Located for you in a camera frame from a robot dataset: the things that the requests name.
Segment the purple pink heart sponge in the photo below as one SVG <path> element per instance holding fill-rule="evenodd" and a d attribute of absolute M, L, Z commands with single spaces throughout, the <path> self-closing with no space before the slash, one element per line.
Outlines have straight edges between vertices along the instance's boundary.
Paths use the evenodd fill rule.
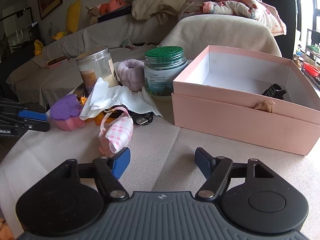
<path fill-rule="evenodd" d="M 63 131 L 74 131 L 86 126 L 80 119 L 82 106 L 75 94 L 68 94 L 61 98 L 50 108 L 50 117 L 56 126 Z"/>

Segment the pink plaid drawstring pouch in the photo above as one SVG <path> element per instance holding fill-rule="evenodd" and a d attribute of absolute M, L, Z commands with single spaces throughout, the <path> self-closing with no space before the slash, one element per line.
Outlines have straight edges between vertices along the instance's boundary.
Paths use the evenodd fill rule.
<path fill-rule="evenodd" d="M 121 115 L 112 122 L 106 122 L 115 111 L 120 111 Z M 129 144 L 132 133 L 133 120 L 126 108 L 119 106 L 107 111 L 100 124 L 99 151 L 104 156 L 113 157 Z"/>

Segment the orange fabric flower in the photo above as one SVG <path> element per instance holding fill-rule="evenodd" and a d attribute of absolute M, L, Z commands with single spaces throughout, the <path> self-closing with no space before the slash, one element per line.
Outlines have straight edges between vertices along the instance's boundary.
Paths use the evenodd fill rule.
<path fill-rule="evenodd" d="M 80 105 L 81 105 L 82 107 L 84 107 L 86 101 L 87 101 L 87 98 L 86 98 L 86 97 L 84 97 L 84 96 L 81 96 L 81 97 L 80 97 Z M 102 122 L 102 120 L 103 120 L 103 118 L 104 118 L 104 116 L 105 116 L 105 114 L 106 114 L 105 112 L 101 112 L 101 113 L 99 113 L 95 118 L 88 118 L 88 119 L 86 119 L 85 122 L 95 121 L 96 125 L 100 125 L 101 122 Z"/>

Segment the white paper tissue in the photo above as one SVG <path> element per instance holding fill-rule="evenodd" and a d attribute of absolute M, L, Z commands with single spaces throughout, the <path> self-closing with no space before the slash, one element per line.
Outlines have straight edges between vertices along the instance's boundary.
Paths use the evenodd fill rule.
<path fill-rule="evenodd" d="M 95 83 L 79 115 L 81 120 L 95 118 L 99 113 L 114 106 L 125 106 L 129 111 L 144 114 L 153 112 L 161 116 L 151 96 L 145 88 L 132 92 L 126 86 L 110 87 L 107 81 L 99 78 Z"/>

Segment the black hair claw clip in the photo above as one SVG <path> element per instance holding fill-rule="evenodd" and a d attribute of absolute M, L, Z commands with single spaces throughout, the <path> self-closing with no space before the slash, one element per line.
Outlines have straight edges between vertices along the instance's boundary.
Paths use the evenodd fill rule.
<path fill-rule="evenodd" d="M 286 94 L 286 90 L 282 89 L 280 85 L 274 83 L 270 85 L 270 87 L 268 87 L 268 89 L 266 89 L 262 95 L 283 100 L 285 94 Z"/>

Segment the beige covered sofa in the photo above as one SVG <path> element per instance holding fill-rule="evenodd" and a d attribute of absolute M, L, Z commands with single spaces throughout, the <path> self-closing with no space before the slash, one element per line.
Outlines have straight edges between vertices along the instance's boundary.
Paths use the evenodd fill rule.
<path fill-rule="evenodd" d="M 5 83 L 22 103 L 53 105 L 82 83 L 75 58 L 107 46 L 113 62 L 144 59 L 155 46 L 179 46 L 192 60 L 208 45 L 255 50 L 280 56 L 274 36 L 262 23 L 231 15 L 196 15 L 180 21 L 156 17 L 139 22 L 131 15 L 97 23 L 44 47 L 40 56 L 21 63 Z"/>

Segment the pink cardboard box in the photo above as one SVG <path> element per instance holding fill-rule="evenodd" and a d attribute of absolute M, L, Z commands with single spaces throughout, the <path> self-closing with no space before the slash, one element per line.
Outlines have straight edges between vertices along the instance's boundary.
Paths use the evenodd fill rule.
<path fill-rule="evenodd" d="M 283 100 L 262 95 L 274 83 Z M 319 89 L 289 59 L 207 46 L 173 87 L 176 126 L 300 155 L 319 142 Z M 273 113 L 253 108 L 263 101 Z"/>

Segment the brown bow on box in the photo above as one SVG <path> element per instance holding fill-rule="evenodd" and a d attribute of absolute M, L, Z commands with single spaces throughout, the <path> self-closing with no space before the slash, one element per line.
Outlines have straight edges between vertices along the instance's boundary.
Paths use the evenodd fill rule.
<path fill-rule="evenodd" d="M 257 103 L 253 108 L 256 110 L 273 113 L 273 107 L 275 105 L 274 101 L 263 101 Z"/>

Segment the clear plastic powder jar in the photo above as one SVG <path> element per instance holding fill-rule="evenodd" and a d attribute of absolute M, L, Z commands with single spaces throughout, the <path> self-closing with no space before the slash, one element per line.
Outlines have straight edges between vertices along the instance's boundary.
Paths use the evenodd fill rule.
<path fill-rule="evenodd" d="M 119 85 L 114 71 L 113 60 L 107 46 L 85 52 L 77 56 L 75 60 L 89 94 L 100 77 L 108 82 L 109 87 Z"/>

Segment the lilac fluffy scrunchie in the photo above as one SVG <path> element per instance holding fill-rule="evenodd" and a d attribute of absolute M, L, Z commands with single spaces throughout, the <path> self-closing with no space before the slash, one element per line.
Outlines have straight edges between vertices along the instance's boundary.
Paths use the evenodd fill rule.
<path fill-rule="evenodd" d="M 133 92 L 142 91 L 144 87 L 144 62 L 136 59 L 122 61 L 117 66 L 120 83 Z"/>

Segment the yellow pillow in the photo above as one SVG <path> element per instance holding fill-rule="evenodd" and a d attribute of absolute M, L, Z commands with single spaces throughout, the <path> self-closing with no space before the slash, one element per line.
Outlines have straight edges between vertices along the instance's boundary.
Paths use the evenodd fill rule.
<path fill-rule="evenodd" d="M 81 12 L 81 1 L 78 0 L 71 4 L 67 10 L 66 33 L 73 34 L 78 31 L 79 19 Z"/>

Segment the green lid glass jar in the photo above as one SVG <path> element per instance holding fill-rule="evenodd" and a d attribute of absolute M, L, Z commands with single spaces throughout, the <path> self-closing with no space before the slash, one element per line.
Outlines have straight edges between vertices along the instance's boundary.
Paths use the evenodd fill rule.
<path fill-rule="evenodd" d="M 164 46 L 145 53 L 144 77 L 146 91 L 154 96 L 170 96 L 173 80 L 188 65 L 182 47 Z"/>

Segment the red plastic basin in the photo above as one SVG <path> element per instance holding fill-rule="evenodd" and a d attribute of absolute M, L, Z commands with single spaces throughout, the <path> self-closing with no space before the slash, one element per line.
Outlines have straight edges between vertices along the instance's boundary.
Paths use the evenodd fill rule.
<path fill-rule="evenodd" d="M 303 67 L 304 67 L 304 70 L 305 70 L 311 77 L 317 77 L 317 76 L 319 76 L 319 74 L 320 74 L 320 70 L 319 70 L 317 67 L 315 67 L 315 66 L 313 66 L 313 65 L 311 65 L 311 64 L 309 64 L 309 63 L 307 63 L 307 62 L 304 62 L 304 63 L 303 63 Z"/>

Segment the floral pink blanket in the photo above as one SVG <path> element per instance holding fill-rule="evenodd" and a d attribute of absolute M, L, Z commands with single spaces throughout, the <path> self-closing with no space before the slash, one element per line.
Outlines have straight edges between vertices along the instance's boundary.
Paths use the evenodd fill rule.
<path fill-rule="evenodd" d="M 266 26 L 273 36 L 287 34 L 287 27 L 276 8 L 259 0 L 186 0 L 178 13 L 178 20 L 202 14 L 245 17 Z"/>

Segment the beige pillow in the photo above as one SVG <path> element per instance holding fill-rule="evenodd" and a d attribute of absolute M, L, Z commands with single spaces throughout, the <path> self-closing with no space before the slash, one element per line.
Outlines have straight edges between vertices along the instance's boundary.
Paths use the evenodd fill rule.
<path fill-rule="evenodd" d="M 146 21 L 156 16 L 160 25 L 164 25 L 170 16 L 178 16 L 186 0 L 133 0 L 131 14 L 138 21 Z"/>

